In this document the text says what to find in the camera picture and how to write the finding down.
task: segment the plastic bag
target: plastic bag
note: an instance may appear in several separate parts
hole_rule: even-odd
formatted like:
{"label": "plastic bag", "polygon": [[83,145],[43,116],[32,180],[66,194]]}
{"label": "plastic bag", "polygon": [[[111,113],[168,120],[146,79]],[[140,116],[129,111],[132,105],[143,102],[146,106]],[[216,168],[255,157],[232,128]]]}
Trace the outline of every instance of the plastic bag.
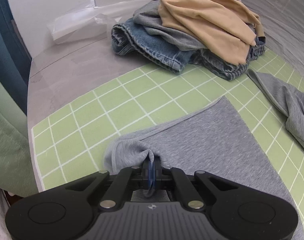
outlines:
{"label": "plastic bag", "polygon": [[102,34],[109,37],[114,24],[131,18],[136,9],[150,1],[133,0],[102,7],[84,8],[56,18],[48,24],[48,29],[56,44],[93,38]]}

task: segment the clothing pile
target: clothing pile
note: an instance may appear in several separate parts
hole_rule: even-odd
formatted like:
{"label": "clothing pile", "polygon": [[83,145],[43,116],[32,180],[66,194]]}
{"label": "clothing pile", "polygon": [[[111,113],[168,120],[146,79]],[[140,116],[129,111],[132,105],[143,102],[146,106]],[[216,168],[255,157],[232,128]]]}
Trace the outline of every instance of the clothing pile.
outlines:
{"label": "clothing pile", "polygon": [[260,18],[239,0],[153,0],[111,35],[118,55],[138,51],[174,73],[202,65],[226,80],[265,52]]}

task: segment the light gray cloth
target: light gray cloth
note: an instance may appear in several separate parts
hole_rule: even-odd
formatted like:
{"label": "light gray cloth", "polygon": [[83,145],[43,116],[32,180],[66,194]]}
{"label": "light gray cloth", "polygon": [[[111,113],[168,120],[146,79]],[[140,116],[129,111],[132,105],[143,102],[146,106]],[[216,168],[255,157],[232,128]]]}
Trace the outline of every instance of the light gray cloth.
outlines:
{"label": "light gray cloth", "polygon": [[304,147],[304,93],[271,74],[247,72],[271,103],[287,117],[286,129]]}
{"label": "light gray cloth", "polygon": [[173,28],[163,27],[158,8],[159,0],[149,2],[134,12],[133,22],[143,25],[150,35],[161,35],[163,39],[177,46],[181,51],[206,48],[203,43],[189,34]]}
{"label": "light gray cloth", "polygon": [[[149,156],[161,165],[186,174],[205,170],[248,187],[294,201],[254,136],[225,97],[210,106],[113,141],[106,151],[105,168],[112,174],[140,165]],[[303,240],[300,221],[292,238]]]}

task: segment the metal screw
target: metal screw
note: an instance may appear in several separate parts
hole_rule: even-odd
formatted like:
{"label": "metal screw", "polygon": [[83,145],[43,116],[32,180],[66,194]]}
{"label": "metal screw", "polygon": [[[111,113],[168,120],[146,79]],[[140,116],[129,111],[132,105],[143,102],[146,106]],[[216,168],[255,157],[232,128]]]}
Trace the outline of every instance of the metal screw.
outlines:
{"label": "metal screw", "polygon": [[112,208],[116,205],[116,203],[113,200],[103,200],[100,203],[100,206],[103,208]]}
{"label": "metal screw", "polygon": [[199,201],[199,200],[192,200],[188,203],[188,206],[190,208],[193,208],[193,209],[199,209],[199,208],[202,208],[204,206],[204,203],[202,201]]}

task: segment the beige shirt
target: beige shirt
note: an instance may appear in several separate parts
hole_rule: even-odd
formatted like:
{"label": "beige shirt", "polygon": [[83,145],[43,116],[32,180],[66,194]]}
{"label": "beige shirt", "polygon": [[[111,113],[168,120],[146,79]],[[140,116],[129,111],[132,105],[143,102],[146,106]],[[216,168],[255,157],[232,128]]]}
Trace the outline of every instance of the beige shirt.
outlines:
{"label": "beige shirt", "polygon": [[238,0],[160,0],[163,26],[197,38],[228,63],[245,64],[249,46],[264,36],[260,18]]}

